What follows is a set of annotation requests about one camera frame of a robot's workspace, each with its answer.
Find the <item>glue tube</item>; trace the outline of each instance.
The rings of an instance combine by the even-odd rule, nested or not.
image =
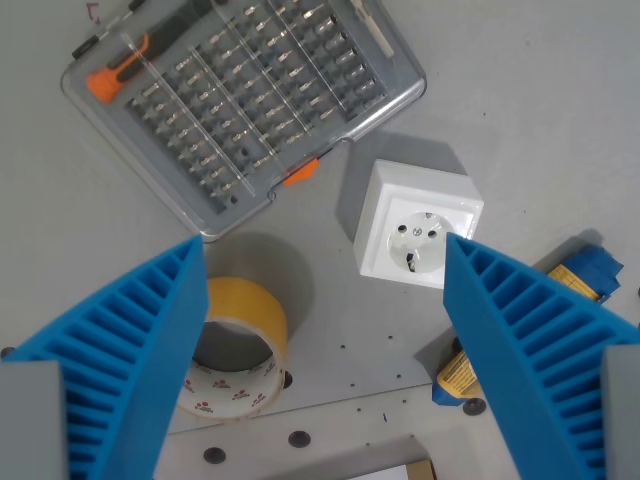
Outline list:
[[[620,286],[616,275],[623,265],[602,247],[589,246],[566,258],[549,276],[594,302],[603,303]],[[478,377],[464,351],[438,374],[431,399],[438,405],[457,406],[480,393]]]

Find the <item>socket hole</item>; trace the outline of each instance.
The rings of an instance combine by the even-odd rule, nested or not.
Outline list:
[[[293,376],[289,372],[284,372],[284,385],[282,386],[283,390],[286,390],[293,383]]]
[[[416,273],[416,263],[413,261],[413,253],[407,253],[407,267],[411,273]]]
[[[204,459],[207,463],[218,465],[227,459],[227,454],[221,448],[207,448],[204,451]]]
[[[298,430],[289,435],[289,445],[294,448],[304,448],[311,443],[311,435],[302,430]]]

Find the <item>white electrical outlet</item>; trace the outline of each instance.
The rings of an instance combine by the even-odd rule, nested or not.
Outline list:
[[[483,205],[466,175],[376,160],[353,242],[360,274],[443,288],[447,233],[472,238]]]

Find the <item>packing tape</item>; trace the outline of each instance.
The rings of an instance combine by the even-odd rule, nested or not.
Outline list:
[[[260,414],[284,386],[287,320],[278,301],[264,288],[241,278],[208,281],[207,322],[230,324],[254,333],[272,356],[249,370],[219,372],[191,362],[178,406],[199,417],[233,422]]]

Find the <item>tape roll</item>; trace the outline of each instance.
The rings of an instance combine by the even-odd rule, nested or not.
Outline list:
[[[249,370],[220,372],[191,362],[178,406],[194,415],[220,422],[260,414],[276,401],[284,385],[287,321],[278,301],[264,288],[241,278],[208,281],[207,322],[258,335],[271,357]]]

